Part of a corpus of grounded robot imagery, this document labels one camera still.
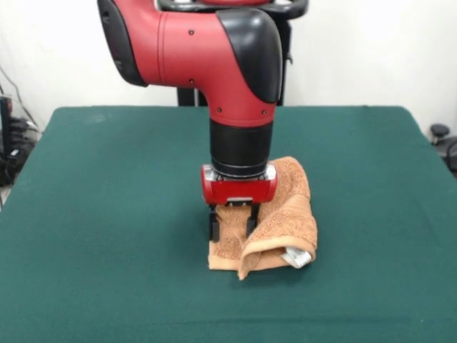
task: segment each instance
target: white towel tag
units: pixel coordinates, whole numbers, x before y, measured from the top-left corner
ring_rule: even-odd
[[[304,252],[303,250],[290,247],[286,247],[286,253],[282,254],[281,257],[292,267],[297,269],[307,265],[312,260],[309,252]]]

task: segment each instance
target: black wrist cylinder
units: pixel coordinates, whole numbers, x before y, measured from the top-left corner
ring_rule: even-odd
[[[273,122],[237,127],[210,120],[213,168],[225,177],[246,179],[262,175],[268,164]]]

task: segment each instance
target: screw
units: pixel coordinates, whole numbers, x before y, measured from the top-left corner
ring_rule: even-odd
[[[109,24],[109,13],[108,13],[108,11],[103,12],[103,14],[101,15],[101,20],[105,24]]]

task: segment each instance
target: black joint cover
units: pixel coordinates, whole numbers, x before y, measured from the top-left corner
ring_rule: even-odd
[[[98,0],[99,13],[111,57],[122,78],[135,86],[147,86],[138,71],[130,36],[119,8],[112,0]]]
[[[281,95],[281,37],[274,20],[259,9],[227,9],[217,16],[230,40],[241,73],[251,91],[273,104]]]

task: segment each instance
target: folded towel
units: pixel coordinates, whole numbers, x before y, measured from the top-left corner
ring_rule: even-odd
[[[251,271],[290,265],[301,268],[316,259],[318,231],[305,171],[289,156],[271,163],[278,174],[276,194],[261,205],[258,226],[247,239],[251,208],[216,208],[220,239],[209,242],[209,269],[236,270],[243,280]]]

